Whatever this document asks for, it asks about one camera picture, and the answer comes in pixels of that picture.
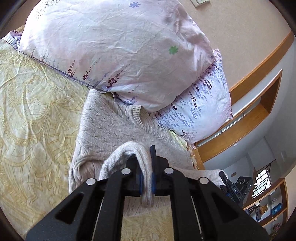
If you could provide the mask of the beige cable knit sweater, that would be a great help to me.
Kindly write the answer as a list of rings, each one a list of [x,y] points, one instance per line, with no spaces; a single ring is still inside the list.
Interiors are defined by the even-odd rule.
[[[69,192],[88,178],[110,177],[135,155],[144,175],[144,194],[142,198],[128,198],[125,206],[128,215],[167,206],[166,197],[153,197],[151,146],[155,146],[158,156],[166,158],[171,167],[186,177],[204,176],[217,186],[223,183],[219,170],[194,170],[190,152],[168,130],[158,126],[142,106],[119,104],[107,94],[92,89],[81,114],[68,175]]]

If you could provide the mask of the black speaker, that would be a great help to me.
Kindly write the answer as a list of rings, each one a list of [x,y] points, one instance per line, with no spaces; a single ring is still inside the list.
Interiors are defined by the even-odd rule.
[[[239,189],[241,195],[243,197],[247,196],[252,185],[253,185],[253,179],[251,177],[244,177],[244,176],[240,176],[237,181],[236,184],[237,188]]]

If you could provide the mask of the wooden shelf unit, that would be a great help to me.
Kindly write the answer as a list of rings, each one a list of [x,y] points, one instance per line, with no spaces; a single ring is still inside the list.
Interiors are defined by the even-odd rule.
[[[243,210],[274,237],[288,220],[288,195],[284,178],[247,201]]]

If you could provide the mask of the pink floral pillow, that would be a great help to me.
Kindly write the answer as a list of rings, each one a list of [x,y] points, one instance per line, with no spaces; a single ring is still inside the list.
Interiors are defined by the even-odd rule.
[[[178,1],[40,1],[19,50],[151,113],[172,103],[215,59]]]

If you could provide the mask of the white wall switch plate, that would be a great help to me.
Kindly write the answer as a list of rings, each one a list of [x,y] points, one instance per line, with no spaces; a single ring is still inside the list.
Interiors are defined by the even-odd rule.
[[[195,8],[198,8],[204,4],[210,3],[210,0],[191,0],[191,3]]]

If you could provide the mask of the lavender print pillow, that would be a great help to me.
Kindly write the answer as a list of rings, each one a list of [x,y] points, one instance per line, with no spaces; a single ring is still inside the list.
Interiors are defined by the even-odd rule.
[[[219,49],[213,50],[212,65],[181,95],[152,114],[163,128],[192,145],[213,135],[232,119],[231,96]]]

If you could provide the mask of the yellow patterned bed sheet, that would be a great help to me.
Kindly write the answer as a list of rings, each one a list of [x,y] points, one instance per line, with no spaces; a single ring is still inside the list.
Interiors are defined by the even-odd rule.
[[[1,210],[16,235],[28,231],[101,165],[133,141],[187,177],[192,155],[138,105],[70,80],[1,40]]]

